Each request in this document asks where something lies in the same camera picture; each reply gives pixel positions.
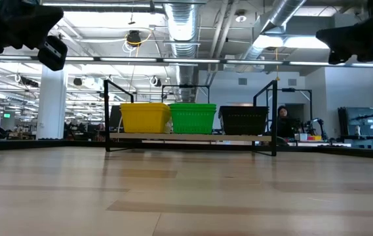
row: ventilation duct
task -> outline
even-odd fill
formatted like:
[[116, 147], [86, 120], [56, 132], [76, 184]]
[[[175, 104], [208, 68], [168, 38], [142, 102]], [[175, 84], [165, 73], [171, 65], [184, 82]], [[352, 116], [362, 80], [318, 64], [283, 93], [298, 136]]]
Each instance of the ventilation duct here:
[[[164, 4], [168, 20], [168, 32], [172, 41], [195, 41], [197, 39], [198, 5], [183, 3]], [[176, 58], [194, 58], [197, 45], [171, 44], [173, 56]], [[178, 85], [196, 85], [197, 69], [193, 66], [176, 66], [176, 80]], [[180, 89], [180, 99], [183, 102], [194, 101], [196, 89]]]
[[[306, 0], [275, 0], [270, 12], [258, 17], [254, 26], [255, 42], [241, 56], [241, 60], [257, 60], [264, 47], [261, 47], [257, 40], [263, 33], [284, 33], [286, 23], [294, 16], [297, 10]], [[237, 73], [243, 73], [248, 66], [236, 66]]]

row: pillar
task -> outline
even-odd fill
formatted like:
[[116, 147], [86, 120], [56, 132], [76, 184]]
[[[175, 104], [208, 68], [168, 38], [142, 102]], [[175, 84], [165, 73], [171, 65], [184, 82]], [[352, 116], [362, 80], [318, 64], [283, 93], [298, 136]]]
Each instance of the pillar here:
[[57, 138], [64, 134], [68, 75], [64, 70], [42, 67], [41, 94], [36, 139]]
[[1, 118], [1, 128], [4, 130], [13, 130], [16, 125], [16, 113], [14, 111], [4, 111], [3, 117]]

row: wooden plank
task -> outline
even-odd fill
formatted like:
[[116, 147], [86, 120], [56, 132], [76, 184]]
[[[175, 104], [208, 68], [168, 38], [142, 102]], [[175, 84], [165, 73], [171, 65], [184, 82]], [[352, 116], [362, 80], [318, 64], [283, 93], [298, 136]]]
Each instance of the wooden plank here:
[[207, 135], [207, 134], [128, 134], [110, 133], [110, 138], [137, 138], [145, 140], [190, 140], [190, 141], [261, 141], [270, 142], [270, 136]]

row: pipe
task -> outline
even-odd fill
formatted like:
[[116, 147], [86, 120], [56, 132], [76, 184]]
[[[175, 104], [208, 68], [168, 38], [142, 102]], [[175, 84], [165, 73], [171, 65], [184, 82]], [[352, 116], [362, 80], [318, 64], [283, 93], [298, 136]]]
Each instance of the pipe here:
[[[198, 5], [183, 3], [164, 4], [168, 20], [168, 32], [172, 41], [196, 41]], [[197, 45], [171, 44], [175, 58], [194, 58], [197, 54]], [[196, 85], [197, 76], [190, 66], [176, 66], [176, 82], [178, 85]], [[192, 102], [189, 90], [180, 89], [180, 99], [183, 102]]]
[[82, 39], [83, 38], [83, 37], [81, 37], [81, 35], [72, 26], [70, 26], [70, 24], [66, 21], [66, 19], [62, 19], [61, 22], [62, 22], [62, 24], [65, 27], [67, 27], [71, 32], [73, 32], [73, 34], [75, 34], [75, 36], [78, 39]]
[[[305, 3], [306, 0], [275, 0], [273, 8], [269, 14], [267, 22], [264, 22], [263, 26], [260, 27], [257, 33], [257, 37], [251, 46], [248, 47], [245, 53], [241, 56], [241, 60], [257, 60], [261, 53], [264, 51], [264, 47], [258, 47], [255, 42], [259, 36], [275, 27], [285, 26], [286, 23], [294, 16], [297, 10]], [[236, 66], [237, 73], [243, 73], [247, 68], [246, 65]]]
[[239, 0], [234, 0], [234, 2], [231, 4], [230, 15], [228, 16], [226, 26], [224, 27], [223, 34], [220, 39], [220, 44], [218, 45], [218, 48], [217, 48], [217, 53], [214, 56], [215, 58], [219, 58], [221, 55], [221, 51], [223, 50], [224, 43], [227, 39], [227, 34], [230, 29], [230, 25], [233, 21], [234, 14], [236, 13], [238, 3], [239, 3]]
[[212, 58], [214, 56], [214, 51], [217, 46], [218, 38], [221, 32], [221, 27], [223, 26], [224, 16], [226, 15], [227, 5], [228, 5], [228, 0], [223, 0], [221, 3], [221, 9], [220, 9], [220, 19], [218, 20], [217, 26], [215, 28], [214, 37], [212, 38], [209, 58]]

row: plastic bin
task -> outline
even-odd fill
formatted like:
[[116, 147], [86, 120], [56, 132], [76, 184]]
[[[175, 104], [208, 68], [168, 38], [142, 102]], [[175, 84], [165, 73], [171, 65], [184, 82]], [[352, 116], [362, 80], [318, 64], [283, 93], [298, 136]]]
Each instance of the plastic bin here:
[[169, 132], [166, 123], [170, 108], [166, 104], [121, 104], [124, 130], [127, 133]]
[[171, 104], [173, 132], [211, 134], [216, 104]]
[[260, 135], [265, 132], [268, 107], [222, 106], [218, 117], [227, 135]]

